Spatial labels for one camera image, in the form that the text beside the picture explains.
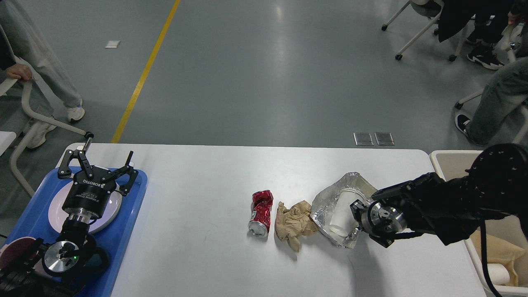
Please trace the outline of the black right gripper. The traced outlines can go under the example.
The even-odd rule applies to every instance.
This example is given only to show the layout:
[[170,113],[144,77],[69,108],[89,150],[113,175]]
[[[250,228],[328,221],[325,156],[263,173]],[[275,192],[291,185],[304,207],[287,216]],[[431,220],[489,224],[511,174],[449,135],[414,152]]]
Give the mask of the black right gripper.
[[383,206],[379,201],[365,207],[363,201],[356,200],[349,207],[358,225],[362,225],[368,236],[384,248],[388,248],[395,236],[408,226],[401,211]]

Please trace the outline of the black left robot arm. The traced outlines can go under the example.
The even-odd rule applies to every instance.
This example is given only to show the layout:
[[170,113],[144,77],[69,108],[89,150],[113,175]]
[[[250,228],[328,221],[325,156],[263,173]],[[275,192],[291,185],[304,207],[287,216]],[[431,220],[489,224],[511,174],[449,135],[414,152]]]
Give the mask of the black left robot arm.
[[30,199],[1,248],[2,297],[109,297],[147,177],[87,160],[91,138],[68,149]]

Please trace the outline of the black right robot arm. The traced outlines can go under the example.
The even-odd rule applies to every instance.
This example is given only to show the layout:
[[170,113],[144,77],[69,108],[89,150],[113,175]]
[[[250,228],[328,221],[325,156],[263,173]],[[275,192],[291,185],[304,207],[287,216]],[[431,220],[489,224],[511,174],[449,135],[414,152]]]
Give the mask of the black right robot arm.
[[429,233],[444,245],[481,230],[481,267],[498,297],[487,268],[486,221],[516,216],[527,234],[528,155],[525,146],[507,143],[483,150],[465,177],[449,181],[431,172],[372,194],[372,201],[350,205],[360,231],[383,247],[395,240]]

